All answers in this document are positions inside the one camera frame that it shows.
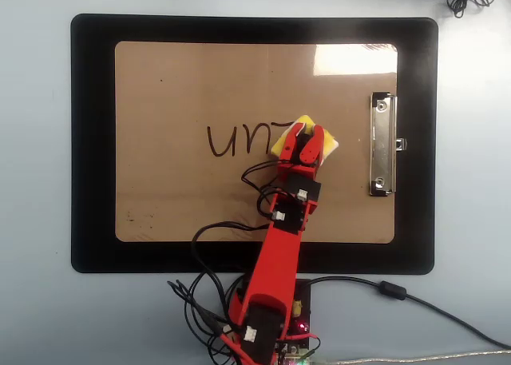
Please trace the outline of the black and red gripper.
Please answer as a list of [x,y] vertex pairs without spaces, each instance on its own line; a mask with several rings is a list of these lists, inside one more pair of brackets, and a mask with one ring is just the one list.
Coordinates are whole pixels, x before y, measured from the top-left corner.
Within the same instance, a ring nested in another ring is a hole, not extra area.
[[302,130],[303,124],[295,123],[287,131],[277,165],[277,188],[298,200],[317,202],[321,184],[315,178],[323,160],[324,129],[315,125],[309,133]]

